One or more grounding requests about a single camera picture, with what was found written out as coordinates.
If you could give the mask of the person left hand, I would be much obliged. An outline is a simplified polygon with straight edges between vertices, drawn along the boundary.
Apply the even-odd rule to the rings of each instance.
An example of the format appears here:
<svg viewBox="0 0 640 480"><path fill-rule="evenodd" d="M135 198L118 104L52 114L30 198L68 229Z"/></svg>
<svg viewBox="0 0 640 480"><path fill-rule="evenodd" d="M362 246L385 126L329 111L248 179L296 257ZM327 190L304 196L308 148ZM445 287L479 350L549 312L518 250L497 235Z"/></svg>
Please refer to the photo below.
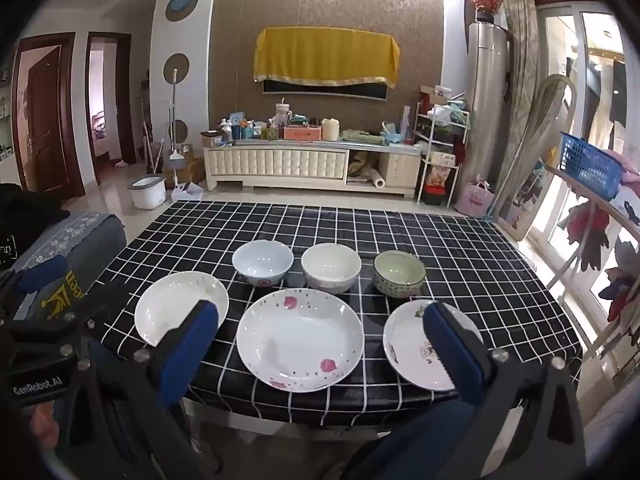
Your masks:
<svg viewBox="0 0 640 480"><path fill-rule="evenodd" d="M60 427L54 419L52 402L41 403L32 410L30 429L39 444L46 450L53 451L58 445Z"/></svg>

